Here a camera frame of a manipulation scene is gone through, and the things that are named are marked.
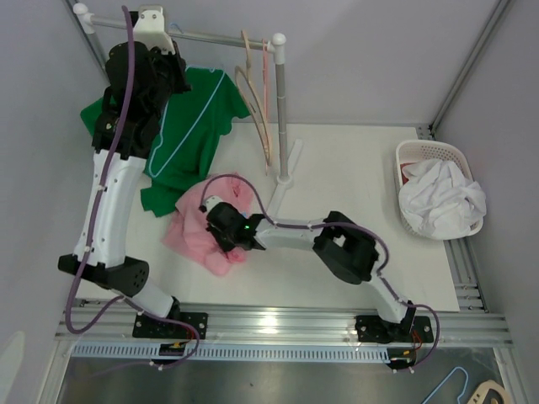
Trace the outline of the green t shirt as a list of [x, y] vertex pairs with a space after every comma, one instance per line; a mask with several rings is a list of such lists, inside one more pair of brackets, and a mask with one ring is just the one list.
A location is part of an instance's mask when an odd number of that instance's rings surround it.
[[206, 179], [222, 136], [232, 120], [249, 116], [232, 79], [221, 69], [188, 66], [192, 89], [174, 94], [160, 119], [143, 173], [151, 185], [140, 192], [141, 206], [156, 217], [169, 215], [178, 199]]

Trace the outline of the beige wooden hanger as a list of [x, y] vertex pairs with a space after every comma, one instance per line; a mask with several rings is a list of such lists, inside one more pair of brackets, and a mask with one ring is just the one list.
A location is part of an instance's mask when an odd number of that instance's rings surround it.
[[268, 173], [273, 164], [274, 151], [273, 139], [267, 119], [267, 95], [265, 91], [267, 86], [264, 86], [265, 92], [263, 97], [260, 97], [252, 74], [251, 46], [248, 34], [244, 29], [240, 31], [240, 38], [244, 45], [245, 62], [242, 66], [235, 66], [234, 82], [258, 133], [264, 156], [264, 170], [265, 173]]

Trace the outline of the pink t shirt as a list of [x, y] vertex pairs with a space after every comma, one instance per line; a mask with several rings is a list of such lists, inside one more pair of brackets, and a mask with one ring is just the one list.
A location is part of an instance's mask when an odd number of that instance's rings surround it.
[[253, 191], [245, 182], [232, 177], [214, 182], [205, 180], [187, 190], [176, 202], [163, 245], [200, 264], [214, 275], [224, 276], [234, 265], [243, 263], [247, 253], [238, 247], [223, 252], [206, 230], [205, 214], [199, 210], [204, 190], [208, 196], [215, 195], [232, 204], [244, 216], [250, 215]]

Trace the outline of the coral red t shirt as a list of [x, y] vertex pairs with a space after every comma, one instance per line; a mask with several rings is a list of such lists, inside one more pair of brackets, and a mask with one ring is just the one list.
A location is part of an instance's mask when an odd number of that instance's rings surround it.
[[401, 175], [401, 181], [402, 185], [405, 185], [407, 182], [409, 182], [411, 179], [414, 178], [413, 169], [410, 168], [410, 166], [413, 166], [414, 162], [404, 162], [400, 164], [400, 175]]

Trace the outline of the white t shirt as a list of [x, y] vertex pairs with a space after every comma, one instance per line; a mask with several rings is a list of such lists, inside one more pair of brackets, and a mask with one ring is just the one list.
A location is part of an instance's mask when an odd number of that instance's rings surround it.
[[398, 203], [411, 230], [433, 240], [470, 235], [487, 214], [479, 183], [466, 178], [453, 161], [430, 159], [410, 168], [414, 178], [400, 188]]

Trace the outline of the blue plastic hanger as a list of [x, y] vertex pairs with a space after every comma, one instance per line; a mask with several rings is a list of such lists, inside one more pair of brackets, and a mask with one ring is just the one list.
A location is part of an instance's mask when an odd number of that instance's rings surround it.
[[192, 90], [168, 101], [146, 167], [151, 179], [171, 187], [206, 176], [236, 116], [236, 90], [225, 71], [188, 65], [186, 76]]

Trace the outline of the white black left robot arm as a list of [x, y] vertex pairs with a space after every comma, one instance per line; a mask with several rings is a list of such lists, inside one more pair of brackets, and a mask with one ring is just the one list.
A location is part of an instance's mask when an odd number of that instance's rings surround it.
[[113, 47], [105, 63], [109, 86], [93, 124], [93, 187], [83, 231], [74, 251], [59, 257], [73, 276], [73, 300], [81, 280], [116, 293], [153, 315], [152, 328], [176, 335], [181, 316], [176, 299], [156, 286], [147, 262], [127, 256], [125, 241], [138, 181], [161, 132], [168, 101], [188, 92], [178, 47], [159, 50], [134, 41]]

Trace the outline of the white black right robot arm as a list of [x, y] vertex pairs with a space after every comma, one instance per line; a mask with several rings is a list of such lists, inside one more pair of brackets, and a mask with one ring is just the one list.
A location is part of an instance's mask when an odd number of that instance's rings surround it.
[[205, 199], [199, 210], [205, 214], [206, 230], [223, 252], [235, 248], [313, 252], [336, 278], [369, 287], [389, 338], [403, 340], [413, 331], [416, 308], [382, 276], [389, 263], [387, 244], [342, 213], [332, 210], [318, 221], [278, 221], [265, 213], [245, 216], [216, 196]]

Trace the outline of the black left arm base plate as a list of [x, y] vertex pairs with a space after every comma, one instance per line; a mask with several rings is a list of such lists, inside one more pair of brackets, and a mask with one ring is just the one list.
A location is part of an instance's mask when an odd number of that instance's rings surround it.
[[[205, 339], [208, 314], [204, 312], [181, 312], [178, 320], [192, 326]], [[189, 329], [169, 322], [158, 321], [147, 315], [137, 315], [132, 332], [134, 338], [145, 339], [194, 339]]]

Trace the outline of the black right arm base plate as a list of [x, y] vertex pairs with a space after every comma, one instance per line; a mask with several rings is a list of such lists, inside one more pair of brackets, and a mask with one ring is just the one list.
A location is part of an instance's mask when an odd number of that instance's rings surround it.
[[361, 343], [411, 343], [419, 336], [422, 343], [433, 343], [433, 326], [427, 316], [414, 316], [400, 323], [386, 322], [379, 316], [359, 315], [355, 317], [355, 330]]

